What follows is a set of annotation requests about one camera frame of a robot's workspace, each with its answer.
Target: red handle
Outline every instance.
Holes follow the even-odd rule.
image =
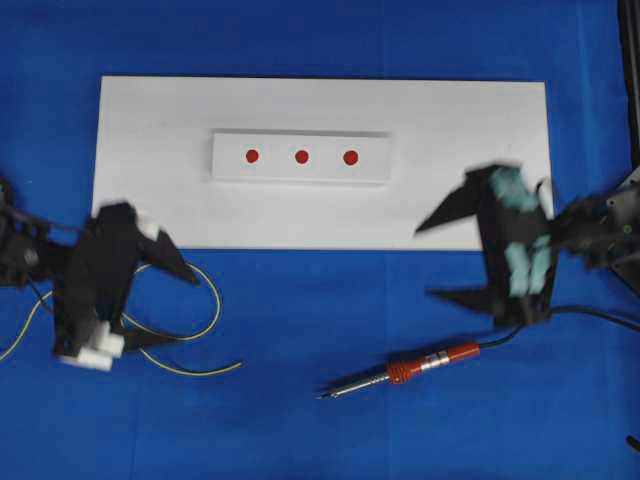
[[[420,357],[416,360],[392,362],[387,365],[387,374],[391,383],[404,383],[411,377],[422,373],[424,369],[439,367],[451,362],[464,360],[480,353],[480,347],[475,342],[465,343],[456,347],[447,348],[442,352]]]
[[[465,358],[474,357],[480,353],[480,347],[476,342],[465,343],[457,347],[447,348],[447,355],[450,362],[457,362]]]

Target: yellow wire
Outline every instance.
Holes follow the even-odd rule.
[[[220,294],[218,293],[218,289],[216,288],[216,285],[213,283],[213,280],[209,278],[209,275],[207,275],[204,271],[200,270],[200,268],[196,267],[192,263],[187,263],[187,265],[189,266],[189,268],[191,268],[191,270],[198,273],[203,278],[205,283],[209,286],[209,288],[213,292],[213,296],[216,299],[216,313],[211,318],[209,325],[207,325],[204,329],[200,330],[199,332],[194,333],[193,335],[167,335],[166,333],[158,332],[156,330],[153,330],[152,328],[149,328],[137,322],[133,317],[126,314],[125,312],[122,312],[122,317],[128,322],[131,322],[132,324],[134,324],[136,327],[140,328],[141,330],[144,330],[145,332],[153,333],[154,335],[159,335],[165,338],[170,338],[172,340],[179,340],[179,341],[195,340],[196,338],[200,338],[201,336],[211,331],[211,329],[216,325],[216,323],[218,323],[218,319],[220,318],[220,310],[222,310],[222,300],[220,299]],[[138,269],[135,272],[133,272],[133,274],[137,275],[138,273],[144,272],[149,267],[150,267],[149,264],[142,265],[138,267]],[[122,323],[122,326],[124,326],[124,321],[122,320],[122,318],[120,319],[120,322]],[[231,370],[235,370],[236,368],[242,366],[242,362],[236,362],[234,364],[221,367],[221,368],[216,368],[214,370],[205,370],[202,372],[197,372],[193,370],[185,370],[182,368],[171,367],[165,363],[162,363],[160,360],[158,360],[149,352],[147,352],[144,348],[141,348],[140,351],[146,357],[146,359],[149,360],[154,365],[160,368],[163,368],[164,370],[167,370],[169,372],[175,373],[177,375],[186,375],[189,377],[209,377],[212,375],[220,375],[221,373],[230,372]]]
[[[53,292],[49,291],[42,297],[42,300],[38,299],[36,304],[31,309],[31,312],[27,316],[27,319],[25,320],[24,325],[22,326],[22,330],[20,330],[20,333],[18,334],[16,339],[9,346],[9,348],[7,348],[4,352],[2,352],[2,354],[0,354],[0,362],[2,360],[4,360],[5,358],[7,358],[9,355],[11,355],[11,353],[16,349],[18,344],[22,341],[22,337],[24,337],[24,334],[27,333],[27,330],[29,330],[29,326],[31,325],[31,321],[33,320],[33,317],[36,315],[36,312],[38,311],[38,308],[40,308],[40,305],[42,304],[42,301],[46,300],[47,298],[49,298],[52,294],[53,294]]]
[[[155,330],[153,330],[153,329],[151,329],[151,328],[149,328],[149,327],[137,322],[133,317],[131,317],[130,315],[127,315],[124,312],[122,312],[122,317],[125,320],[127,320],[128,322],[131,322],[136,327],[138,327],[138,328],[140,328],[140,329],[142,329],[142,330],[144,330],[146,332],[153,333],[155,335],[160,335],[160,336],[166,337],[166,338],[171,338],[173,340],[179,340],[179,341],[195,340],[196,338],[200,338],[203,335],[205,335],[206,333],[210,332],[211,329],[218,322],[218,319],[220,318],[220,310],[222,310],[222,301],[220,299],[220,294],[218,293],[218,289],[216,288],[215,284],[213,283],[213,280],[211,280],[211,278],[209,278],[209,276],[204,271],[200,270],[200,268],[196,267],[195,265],[193,265],[191,263],[187,263],[187,265],[194,272],[197,272],[198,274],[200,274],[200,276],[204,279],[205,283],[209,286],[209,288],[213,292],[213,296],[216,299],[216,313],[213,315],[213,317],[211,318],[211,321],[209,322],[209,324],[204,329],[200,330],[199,332],[194,333],[193,335],[167,335],[166,333],[157,332],[157,331],[155,331]],[[149,264],[142,265],[133,274],[137,275],[138,273],[145,271],[149,267],[150,267]],[[27,333],[27,330],[29,330],[29,327],[31,326],[31,321],[33,320],[33,317],[35,316],[36,312],[38,311],[38,308],[40,308],[40,306],[42,305],[43,301],[46,300],[47,298],[51,297],[52,294],[53,294],[53,291],[50,290],[47,293],[45,293],[42,296],[42,298],[39,298],[36,301],[35,305],[31,309],[31,312],[29,312],[29,315],[27,316],[26,321],[24,322],[22,330],[20,331],[20,333],[18,334],[16,339],[9,346],[9,348],[7,348],[4,352],[2,352],[2,354],[0,354],[0,362],[2,360],[4,360],[6,357],[8,357],[9,355],[11,355],[11,353],[20,344],[20,342],[22,341],[22,338],[24,337],[25,333]],[[122,318],[120,319],[120,323],[122,324],[122,326],[124,326],[124,321],[123,321]],[[171,367],[171,366],[169,366],[169,365],[167,365],[165,363],[162,363],[160,360],[155,358],[153,355],[151,355],[149,352],[147,352],[143,348],[141,348],[140,351],[145,356],[145,358],[147,360],[149,360],[151,363],[153,363],[154,365],[156,365],[156,366],[158,366],[158,367],[160,367],[160,368],[162,368],[164,370],[167,370],[169,372],[175,373],[177,375],[185,375],[185,376],[189,376],[189,377],[209,377],[209,376],[212,376],[212,375],[220,375],[221,373],[230,372],[231,370],[235,370],[236,368],[242,366],[242,362],[236,362],[236,363],[233,363],[233,364],[225,366],[225,367],[216,368],[216,369],[213,369],[213,370],[205,370],[205,371],[201,371],[201,372],[193,371],[193,370],[185,370],[185,369],[181,369],[181,368]]]

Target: red dot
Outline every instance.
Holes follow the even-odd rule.
[[[253,150],[253,149],[247,150],[247,155],[246,155],[247,162],[254,163],[254,162],[256,162],[258,160],[259,156],[260,155],[258,154],[257,150]]]
[[[342,158],[344,159],[344,163],[346,163],[347,165],[355,165],[356,163],[358,163],[358,152],[356,152],[355,150],[349,150],[348,152],[345,152]]]
[[[298,150],[296,152],[296,162],[298,162],[300,165],[304,165],[308,161],[309,154],[306,152],[306,150]]]

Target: metal shaft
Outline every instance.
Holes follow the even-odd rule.
[[[357,382],[349,383],[348,385],[344,385],[342,387],[332,388],[331,390],[329,390],[329,392],[327,392],[326,396],[329,396],[331,398],[338,398],[347,393],[355,392],[356,390],[375,385],[376,383],[386,382],[387,380],[389,380],[389,374],[387,372],[379,373],[377,375],[358,380]]]

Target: white foam block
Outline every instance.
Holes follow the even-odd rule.
[[[388,179],[215,181],[225,131],[383,132]],[[473,219],[413,231],[496,160],[550,176],[543,83],[103,77],[93,205],[125,197],[180,247],[474,250]]]
[[[94,350],[89,347],[81,347],[77,357],[58,357],[66,365],[81,368],[92,368],[108,372],[111,370],[113,359],[107,353]]]
[[[120,358],[124,349],[124,337],[111,333],[109,322],[100,322],[93,332],[89,347],[111,357]]]
[[[212,176],[240,182],[383,184],[389,181],[389,143],[382,132],[216,131]]]

